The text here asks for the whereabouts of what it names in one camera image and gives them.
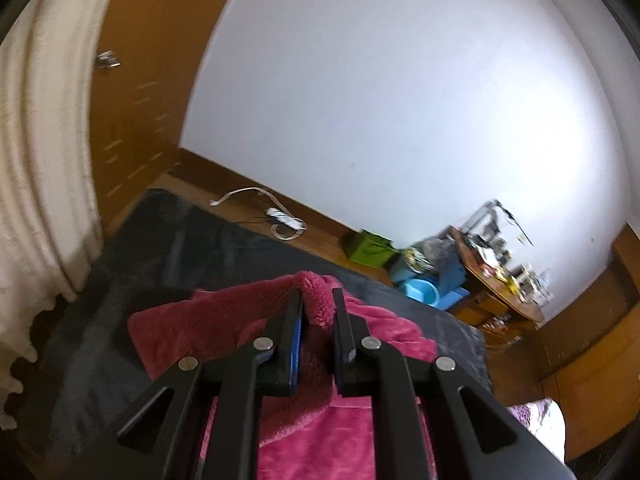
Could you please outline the purple floral bedding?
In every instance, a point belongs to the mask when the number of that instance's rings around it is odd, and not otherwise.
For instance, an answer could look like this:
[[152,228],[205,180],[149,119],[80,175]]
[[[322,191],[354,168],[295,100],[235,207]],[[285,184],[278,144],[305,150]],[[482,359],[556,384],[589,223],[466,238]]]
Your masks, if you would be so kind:
[[566,426],[559,404],[550,398],[508,407],[508,411],[562,463]]

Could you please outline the wooden desk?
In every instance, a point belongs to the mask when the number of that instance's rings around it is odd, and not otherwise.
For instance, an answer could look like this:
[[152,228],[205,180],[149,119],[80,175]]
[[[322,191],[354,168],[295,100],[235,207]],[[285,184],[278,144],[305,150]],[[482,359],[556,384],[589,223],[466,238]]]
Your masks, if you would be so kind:
[[465,243],[462,234],[454,226],[450,226],[449,234],[454,239],[460,260],[465,267],[466,272],[473,275],[477,281],[482,284],[488,295],[495,297],[497,300],[505,304],[511,311],[527,318],[529,322],[533,322],[535,326],[539,326],[544,320],[541,308],[531,302],[523,302],[518,295],[512,294],[506,283],[498,280],[493,275],[488,275],[478,263],[474,252]]

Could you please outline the brown wooden wardrobe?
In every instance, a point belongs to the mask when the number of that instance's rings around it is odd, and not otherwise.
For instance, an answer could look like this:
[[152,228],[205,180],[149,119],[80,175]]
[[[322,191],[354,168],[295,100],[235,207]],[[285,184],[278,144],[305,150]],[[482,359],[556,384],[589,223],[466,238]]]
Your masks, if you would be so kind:
[[536,333],[541,385],[563,413],[574,460],[629,426],[639,411],[639,237],[625,226],[605,271]]

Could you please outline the blue plastic basin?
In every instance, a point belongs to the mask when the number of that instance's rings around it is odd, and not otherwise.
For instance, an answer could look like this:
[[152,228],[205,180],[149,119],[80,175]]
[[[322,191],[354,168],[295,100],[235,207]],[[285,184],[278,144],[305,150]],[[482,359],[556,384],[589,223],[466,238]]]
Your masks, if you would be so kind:
[[430,307],[437,307],[439,304],[439,291],[430,281],[413,278],[403,282],[399,289],[405,296],[421,304],[426,304]]

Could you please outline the teal bin with items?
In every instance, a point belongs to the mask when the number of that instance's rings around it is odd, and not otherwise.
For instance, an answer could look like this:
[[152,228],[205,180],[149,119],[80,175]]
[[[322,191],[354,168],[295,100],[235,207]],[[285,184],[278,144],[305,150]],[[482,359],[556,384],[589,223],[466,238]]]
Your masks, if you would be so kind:
[[388,275],[394,284],[400,284],[416,276],[430,274],[434,271],[435,267],[419,248],[408,247],[400,252],[398,258],[388,270]]

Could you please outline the black bed cover sheet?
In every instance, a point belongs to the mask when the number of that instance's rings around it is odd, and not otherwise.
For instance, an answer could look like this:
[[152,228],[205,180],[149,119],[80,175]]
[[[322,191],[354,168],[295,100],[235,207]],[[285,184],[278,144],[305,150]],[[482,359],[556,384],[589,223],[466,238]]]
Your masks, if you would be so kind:
[[149,385],[127,334],[130,315],[217,290],[297,271],[337,278],[366,304],[415,322],[447,356],[490,386],[486,346],[475,328],[419,304],[373,278],[278,242],[165,190],[143,194],[107,242],[75,301],[58,298],[32,324],[36,362],[14,372],[24,390],[9,397],[25,452],[63,467]]

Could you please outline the white plastic bag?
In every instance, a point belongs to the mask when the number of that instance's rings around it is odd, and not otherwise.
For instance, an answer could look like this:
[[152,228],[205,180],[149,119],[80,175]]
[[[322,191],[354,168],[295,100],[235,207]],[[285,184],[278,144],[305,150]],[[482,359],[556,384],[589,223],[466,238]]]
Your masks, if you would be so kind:
[[425,259],[434,269],[442,268],[450,254],[456,251],[454,242],[450,238],[437,236],[424,238],[420,248]]

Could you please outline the green bag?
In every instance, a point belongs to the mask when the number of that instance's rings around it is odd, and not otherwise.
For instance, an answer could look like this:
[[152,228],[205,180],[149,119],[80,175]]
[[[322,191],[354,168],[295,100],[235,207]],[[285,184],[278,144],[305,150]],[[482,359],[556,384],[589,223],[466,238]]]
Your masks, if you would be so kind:
[[362,230],[347,244],[345,254],[352,262],[378,269],[397,254],[397,249],[387,238]]

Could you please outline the cream curtain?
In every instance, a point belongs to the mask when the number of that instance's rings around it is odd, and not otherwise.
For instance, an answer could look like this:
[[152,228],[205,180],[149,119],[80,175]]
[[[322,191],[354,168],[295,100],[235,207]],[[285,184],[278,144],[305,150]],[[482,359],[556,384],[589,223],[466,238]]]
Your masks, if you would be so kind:
[[1,396],[56,298],[74,300],[102,247],[90,155],[96,49],[110,0],[30,0],[1,44]]

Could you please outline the white power strip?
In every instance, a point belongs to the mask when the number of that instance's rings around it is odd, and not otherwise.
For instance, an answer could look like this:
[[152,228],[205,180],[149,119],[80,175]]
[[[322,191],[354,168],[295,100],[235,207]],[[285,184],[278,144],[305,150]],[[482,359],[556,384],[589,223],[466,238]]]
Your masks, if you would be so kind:
[[294,218],[290,214],[286,212],[270,207],[266,210],[266,215],[276,220],[278,223],[282,224],[282,226],[287,226],[289,229],[293,231],[305,231],[307,229],[306,223],[300,220],[299,218]]

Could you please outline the silver door knob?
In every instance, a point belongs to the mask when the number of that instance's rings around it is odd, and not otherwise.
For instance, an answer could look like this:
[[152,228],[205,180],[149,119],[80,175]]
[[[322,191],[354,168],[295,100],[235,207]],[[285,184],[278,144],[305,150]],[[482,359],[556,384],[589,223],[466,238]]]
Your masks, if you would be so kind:
[[96,68],[100,70],[112,70],[119,66],[120,59],[112,50],[103,51],[96,56]]

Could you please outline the brown wooden door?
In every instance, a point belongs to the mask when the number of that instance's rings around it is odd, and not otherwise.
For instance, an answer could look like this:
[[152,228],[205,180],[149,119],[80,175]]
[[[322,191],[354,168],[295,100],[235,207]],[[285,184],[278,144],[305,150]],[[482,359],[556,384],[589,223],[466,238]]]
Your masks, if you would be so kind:
[[108,226],[178,160],[198,66],[227,0],[110,0],[94,66],[90,145],[96,200]]

